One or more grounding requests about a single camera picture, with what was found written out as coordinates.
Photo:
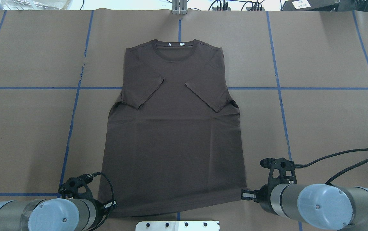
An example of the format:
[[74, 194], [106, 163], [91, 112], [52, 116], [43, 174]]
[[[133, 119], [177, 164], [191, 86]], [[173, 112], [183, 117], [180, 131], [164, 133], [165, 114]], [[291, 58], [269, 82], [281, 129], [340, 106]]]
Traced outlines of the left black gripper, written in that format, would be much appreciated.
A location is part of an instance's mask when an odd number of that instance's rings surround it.
[[118, 204], [116, 200], [108, 201], [106, 204], [101, 203], [93, 197], [91, 192], [90, 202], [92, 203], [92, 206], [90, 206], [90, 230], [96, 230], [104, 224], [110, 209], [115, 209]]

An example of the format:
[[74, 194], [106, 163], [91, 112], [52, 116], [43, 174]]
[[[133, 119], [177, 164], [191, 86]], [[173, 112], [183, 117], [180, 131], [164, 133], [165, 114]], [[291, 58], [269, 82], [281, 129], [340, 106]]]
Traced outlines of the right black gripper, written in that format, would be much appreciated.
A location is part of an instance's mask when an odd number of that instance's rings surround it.
[[271, 192], [269, 184], [265, 184], [259, 190], [241, 190], [241, 199], [258, 201], [264, 211], [275, 212], [271, 204]]

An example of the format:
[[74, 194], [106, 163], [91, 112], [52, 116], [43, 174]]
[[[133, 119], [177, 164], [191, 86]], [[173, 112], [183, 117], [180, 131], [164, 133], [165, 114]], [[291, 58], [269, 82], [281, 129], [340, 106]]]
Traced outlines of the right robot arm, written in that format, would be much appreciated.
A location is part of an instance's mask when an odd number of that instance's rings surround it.
[[368, 188], [279, 184], [241, 190], [241, 198], [271, 214], [323, 230], [368, 231]]

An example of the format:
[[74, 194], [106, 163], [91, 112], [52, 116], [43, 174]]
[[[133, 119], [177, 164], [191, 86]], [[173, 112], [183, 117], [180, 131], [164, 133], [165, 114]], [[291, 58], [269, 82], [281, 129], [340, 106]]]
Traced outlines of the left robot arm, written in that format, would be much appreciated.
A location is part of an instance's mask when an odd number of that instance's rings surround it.
[[93, 231], [117, 206], [89, 192], [64, 193], [51, 200], [0, 201], [0, 231]]

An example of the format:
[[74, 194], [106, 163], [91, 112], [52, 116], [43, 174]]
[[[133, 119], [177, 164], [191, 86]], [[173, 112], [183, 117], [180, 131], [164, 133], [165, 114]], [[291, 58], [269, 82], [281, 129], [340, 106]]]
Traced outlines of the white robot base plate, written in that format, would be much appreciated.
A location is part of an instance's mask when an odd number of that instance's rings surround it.
[[144, 221], [138, 222], [136, 231], [220, 231], [219, 221]]

